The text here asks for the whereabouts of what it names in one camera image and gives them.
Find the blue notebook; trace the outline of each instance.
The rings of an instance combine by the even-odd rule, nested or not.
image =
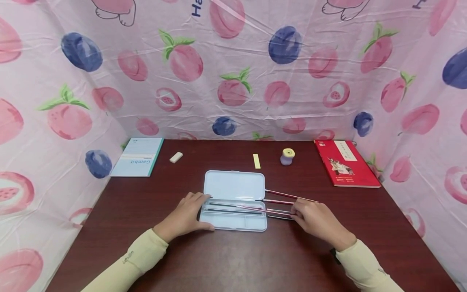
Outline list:
[[[163,141],[162,138],[131,138],[110,176],[150,176]]]

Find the red book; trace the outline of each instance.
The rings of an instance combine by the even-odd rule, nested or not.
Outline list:
[[[334,186],[381,187],[352,141],[315,140],[315,145]]]

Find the eraser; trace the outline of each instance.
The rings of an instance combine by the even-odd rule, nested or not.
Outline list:
[[[255,169],[261,169],[260,158],[258,157],[258,154],[253,154],[253,161],[255,162]]]
[[[170,162],[175,163],[175,162],[177,162],[180,158],[182,158],[182,156],[183,156],[183,153],[182,153],[182,152],[177,152],[177,153],[175,153],[174,156],[172,156],[172,158],[170,159]]]

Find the hand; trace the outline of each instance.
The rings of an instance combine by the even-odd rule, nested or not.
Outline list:
[[[290,213],[306,233],[328,242],[337,251],[357,242],[355,235],[342,226],[325,204],[297,199]]]
[[[152,228],[160,238],[166,243],[171,242],[175,237],[190,233],[195,230],[214,231],[214,226],[210,223],[196,220],[201,205],[210,198],[201,192],[193,194],[189,192],[184,197],[175,210],[170,213],[161,223]]]

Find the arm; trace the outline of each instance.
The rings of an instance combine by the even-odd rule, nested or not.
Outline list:
[[[403,292],[381,268],[370,249],[337,220],[322,203],[298,199],[292,218],[303,230],[332,245],[347,276],[362,292]]]
[[[200,192],[188,193],[167,218],[138,237],[124,256],[82,292],[126,292],[139,277],[154,268],[175,237],[201,229],[214,231],[213,225],[196,220],[198,210],[208,198],[209,195]]]

